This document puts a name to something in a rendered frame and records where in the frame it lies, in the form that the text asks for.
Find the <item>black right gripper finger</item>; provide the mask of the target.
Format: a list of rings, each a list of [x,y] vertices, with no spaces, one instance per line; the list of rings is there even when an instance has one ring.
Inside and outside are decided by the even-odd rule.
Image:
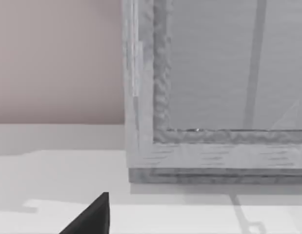
[[[103,192],[59,234],[109,234],[109,192]]]

